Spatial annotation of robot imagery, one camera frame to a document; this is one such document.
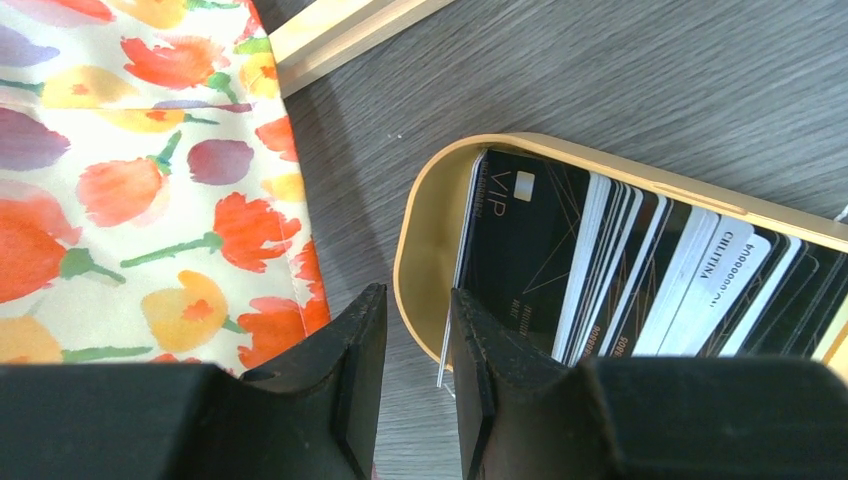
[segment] floral fabric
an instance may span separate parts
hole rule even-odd
[[[324,326],[249,0],[0,0],[0,362],[211,361]]]

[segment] yellow container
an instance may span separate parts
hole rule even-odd
[[[416,178],[406,204],[394,265],[395,297],[401,318],[418,345],[436,362],[453,286],[471,170],[486,148],[529,152],[606,175],[669,198],[776,232],[848,253],[848,225],[666,172],[615,155],[536,133],[478,135],[436,154]],[[834,324],[848,317],[843,302]],[[843,339],[828,331],[824,341]],[[848,348],[831,349],[824,360],[844,358]]]

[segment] wooden stick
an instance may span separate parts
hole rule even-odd
[[[393,0],[315,0],[268,38],[277,64],[293,66]]]
[[[432,15],[454,0],[394,0],[296,65],[277,67],[283,98]]]

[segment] gray wooden table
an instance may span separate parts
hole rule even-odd
[[[307,0],[257,3],[273,28]],[[286,102],[334,313],[391,283],[416,174],[475,133],[547,133],[833,217],[846,81],[848,2],[456,0]],[[458,478],[452,399],[390,308],[378,471]]]

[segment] card stack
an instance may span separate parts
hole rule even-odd
[[[846,258],[579,167],[486,150],[455,284],[567,365],[813,357],[846,321],[835,320],[848,296]]]

